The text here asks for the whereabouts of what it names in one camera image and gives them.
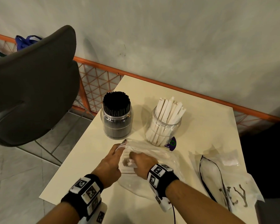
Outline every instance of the wall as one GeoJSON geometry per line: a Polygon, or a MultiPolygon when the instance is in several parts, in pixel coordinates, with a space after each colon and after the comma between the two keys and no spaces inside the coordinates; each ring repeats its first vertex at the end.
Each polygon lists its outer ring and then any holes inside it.
{"type": "Polygon", "coordinates": [[[280,116],[280,0],[0,0],[0,34],[280,116]]]}

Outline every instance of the white table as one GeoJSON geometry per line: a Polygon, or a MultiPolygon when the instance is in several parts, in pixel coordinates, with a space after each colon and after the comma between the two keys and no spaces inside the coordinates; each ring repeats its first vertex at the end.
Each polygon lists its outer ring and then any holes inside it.
{"type": "MultiPolygon", "coordinates": [[[[181,101],[187,109],[176,134],[177,146],[173,151],[180,157],[180,164],[187,184],[206,194],[194,173],[189,154],[203,154],[210,148],[224,152],[237,150],[239,162],[245,169],[243,153],[231,107],[204,100],[189,94],[158,86],[143,80],[124,76],[115,91],[125,92],[134,109],[133,129],[128,138],[144,140],[144,126],[160,97],[171,96],[181,101]]],[[[102,128],[100,112],[63,162],[40,195],[53,204],[60,203],[75,181],[90,173],[103,159],[113,144],[121,143],[108,138],[102,128]]],[[[118,183],[105,189],[102,201],[108,205],[104,224],[122,223],[173,223],[173,213],[163,213],[156,201],[134,195],[118,183]]],[[[176,211],[176,223],[185,223],[176,211]]],[[[238,215],[247,224],[258,223],[255,209],[238,215]]]]}

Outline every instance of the glass jar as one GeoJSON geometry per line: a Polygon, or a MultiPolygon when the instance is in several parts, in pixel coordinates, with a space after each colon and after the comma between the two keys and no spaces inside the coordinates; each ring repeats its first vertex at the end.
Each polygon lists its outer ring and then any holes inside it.
{"type": "Polygon", "coordinates": [[[145,127],[145,138],[146,140],[155,146],[165,146],[167,145],[175,133],[177,132],[182,119],[179,120],[178,123],[169,125],[161,122],[156,117],[156,107],[151,112],[150,118],[147,121],[145,127]]]}
{"type": "Polygon", "coordinates": [[[101,109],[101,120],[105,134],[112,139],[125,138],[132,130],[133,108],[124,116],[113,117],[101,109]]]}

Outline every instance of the hand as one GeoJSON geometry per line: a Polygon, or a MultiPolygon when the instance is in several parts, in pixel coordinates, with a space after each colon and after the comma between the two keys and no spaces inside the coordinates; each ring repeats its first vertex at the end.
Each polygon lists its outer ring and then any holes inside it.
{"type": "Polygon", "coordinates": [[[100,179],[104,188],[110,187],[121,176],[121,172],[118,169],[118,163],[125,148],[117,149],[119,145],[121,144],[113,145],[108,155],[102,159],[92,172],[92,174],[95,174],[100,179]]]}
{"type": "Polygon", "coordinates": [[[158,160],[156,158],[146,155],[145,153],[130,152],[130,158],[135,161],[135,164],[138,167],[134,168],[135,173],[145,180],[147,179],[149,170],[154,165],[158,164],[158,160]]]}

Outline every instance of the plastic wrapper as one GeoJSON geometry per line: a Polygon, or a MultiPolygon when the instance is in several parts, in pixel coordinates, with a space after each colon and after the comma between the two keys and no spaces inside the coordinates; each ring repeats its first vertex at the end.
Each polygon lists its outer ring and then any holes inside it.
{"type": "Polygon", "coordinates": [[[137,141],[132,139],[126,139],[126,142],[120,145],[118,148],[120,147],[124,147],[125,150],[119,162],[121,177],[119,178],[118,183],[130,192],[138,196],[148,198],[150,200],[156,200],[156,196],[151,190],[149,182],[141,177],[138,177],[133,172],[133,167],[135,166],[132,166],[132,168],[130,169],[124,167],[124,156],[127,156],[131,151],[135,153],[145,153],[156,158],[159,163],[164,163],[171,167],[176,176],[181,181],[185,182],[185,179],[179,167],[179,160],[173,152],[169,151],[169,149],[165,147],[155,147],[146,141],[137,141]]]}
{"type": "Polygon", "coordinates": [[[253,177],[240,168],[235,151],[201,157],[198,174],[209,196],[232,213],[264,201],[253,177]]]}

